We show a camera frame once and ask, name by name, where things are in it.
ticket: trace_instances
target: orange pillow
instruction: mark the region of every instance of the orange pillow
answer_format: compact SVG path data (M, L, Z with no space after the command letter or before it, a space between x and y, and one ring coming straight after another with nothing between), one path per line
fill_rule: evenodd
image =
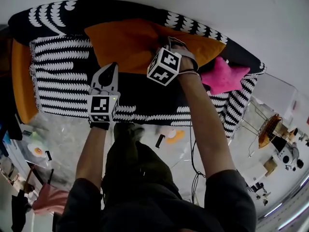
M158 48L159 36L172 36L187 44L202 66L224 49L225 44L191 35L143 19L101 23L85 29L101 67L117 62L119 72L146 74Z
M29 73L31 64L31 52L29 46L25 46L13 40L12 47L12 81L14 98L18 115L24 124L37 114L33 82Z

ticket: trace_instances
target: shoe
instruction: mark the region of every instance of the shoe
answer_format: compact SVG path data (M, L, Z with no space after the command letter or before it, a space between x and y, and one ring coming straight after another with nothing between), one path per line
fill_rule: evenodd
M120 134L129 132L135 141L140 141L145 133L145 129L134 123L116 123L114 126L114 139L116 140Z
M133 130L133 132L134 132L135 141L139 142L141 140L141 138L143 137L143 135L145 134L145 128L136 126L136 128Z

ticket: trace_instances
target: white device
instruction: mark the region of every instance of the white device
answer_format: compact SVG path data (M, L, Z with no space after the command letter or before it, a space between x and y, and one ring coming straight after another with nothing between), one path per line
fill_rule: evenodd
M161 48L147 68L147 77L164 86L168 85L179 73L182 56Z
M285 165L292 165L294 157L293 157L291 151L287 147L284 147L283 150L280 153L278 153L277 155L278 155L279 159Z
M102 83L110 78L108 86ZM88 114L92 122L111 122L118 108L120 93L118 90L118 65L111 63L98 70L91 82L87 97Z

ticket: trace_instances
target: pink star pillow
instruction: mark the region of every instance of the pink star pillow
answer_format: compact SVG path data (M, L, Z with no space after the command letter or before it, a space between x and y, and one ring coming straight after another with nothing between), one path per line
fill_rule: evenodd
M216 57L214 68L202 73L202 83L211 87L211 94L217 95L232 90L240 90L241 79L250 71L249 67L229 67L222 57Z

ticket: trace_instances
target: forearm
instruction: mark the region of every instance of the forearm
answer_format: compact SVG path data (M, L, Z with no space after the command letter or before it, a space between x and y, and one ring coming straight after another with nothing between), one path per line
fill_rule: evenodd
M190 107L197 147L206 177L235 169L225 131L200 78L194 74L178 77Z
M98 189L101 187L103 152L106 131L93 127L87 137L76 168L76 179L85 178Z

